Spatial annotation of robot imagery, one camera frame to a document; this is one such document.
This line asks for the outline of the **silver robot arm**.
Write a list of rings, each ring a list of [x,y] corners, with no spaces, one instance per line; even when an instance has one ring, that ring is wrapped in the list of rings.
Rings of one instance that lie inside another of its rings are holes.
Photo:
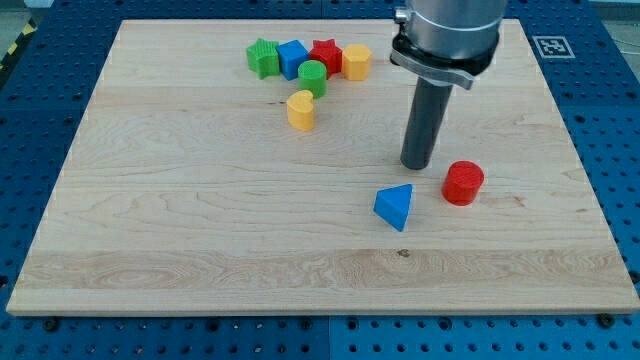
[[[390,61],[436,86],[469,90],[490,65],[506,0],[407,0]]]

